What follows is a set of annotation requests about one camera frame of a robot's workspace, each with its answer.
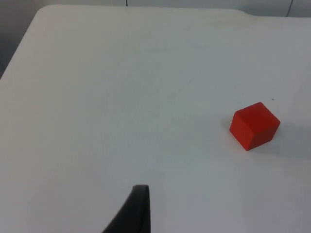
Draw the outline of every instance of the gray wall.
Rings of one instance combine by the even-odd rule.
[[[125,6],[126,0],[0,0],[0,62],[7,66],[38,9],[49,4]],[[233,8],[258,16],[286,16],[291,0],[128,0],[129,6]],[[290,16],[310,17],[311,0],[294,0]]]

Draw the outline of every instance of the red block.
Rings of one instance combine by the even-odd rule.
[[[235,112],[230,132],[245,150],[270,142],[280,121],[263,103],[255,103]]]

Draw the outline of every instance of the black object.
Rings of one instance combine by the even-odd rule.
[[[147,185],[135,185],[103,233],[150,233],[150,195]]]

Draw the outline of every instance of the red cube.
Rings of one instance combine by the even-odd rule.
[[[230,132],[245,150],[272,140],[280,121],[263,103],[255,103],[235,112]]]

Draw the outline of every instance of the wooden block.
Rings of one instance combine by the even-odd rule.
[[[263,103],[255,103],[235,112],[230,132],[245,150],[250,150],[272,140],[280,121]]]

